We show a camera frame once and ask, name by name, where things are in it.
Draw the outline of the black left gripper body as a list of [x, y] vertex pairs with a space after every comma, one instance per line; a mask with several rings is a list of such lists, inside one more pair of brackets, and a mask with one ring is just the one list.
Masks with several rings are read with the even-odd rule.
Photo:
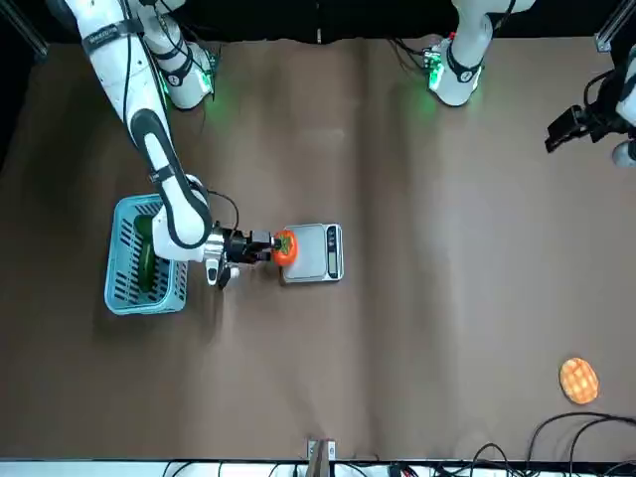
[[581, 135], [597, 143], [609, 134], [624, 134], [625, 120], [616, 112], [617, 98], [598, 97], [583, 100], [583, 126]]

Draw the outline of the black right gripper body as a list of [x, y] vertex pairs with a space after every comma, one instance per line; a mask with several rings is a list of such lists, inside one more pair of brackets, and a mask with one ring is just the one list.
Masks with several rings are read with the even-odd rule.
[[250, 235], [245, 236], [242, 231], [223, 229], [223, 237], [226, 261], [240, 264], [253, 263], [253, 256], [249, 249]]

